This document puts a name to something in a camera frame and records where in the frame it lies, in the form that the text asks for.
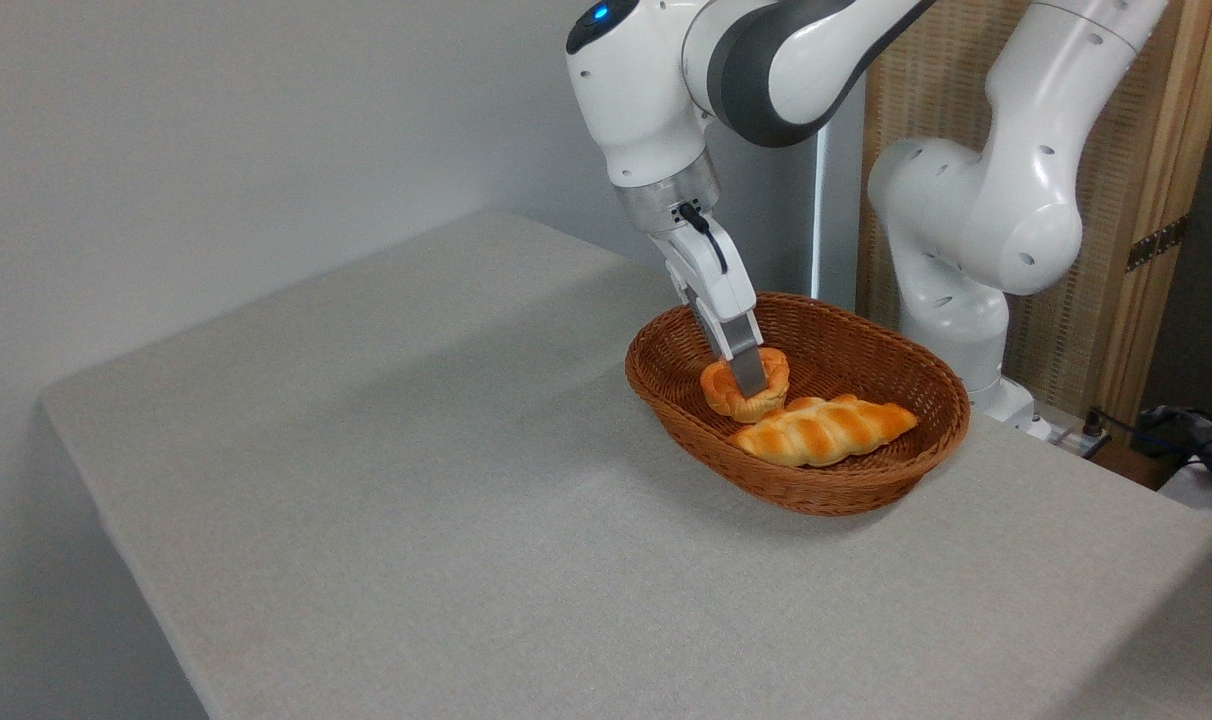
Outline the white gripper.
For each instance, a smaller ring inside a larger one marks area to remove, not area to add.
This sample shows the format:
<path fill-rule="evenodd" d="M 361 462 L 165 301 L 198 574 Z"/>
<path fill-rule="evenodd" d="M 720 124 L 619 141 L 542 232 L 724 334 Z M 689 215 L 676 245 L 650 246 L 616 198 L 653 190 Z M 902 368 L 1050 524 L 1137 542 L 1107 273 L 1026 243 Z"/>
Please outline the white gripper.
<path fill-rule="evenodd" d="M 676 215 L 678 223 L 651 234 L 676 278 L 679 292 L 692 292 L 692 314 L 716 359 L 728 364 L 743 398 L 765 392 L 768 381 L 754 316 L 756 291 L 728 232 L 710 215 Z"/>

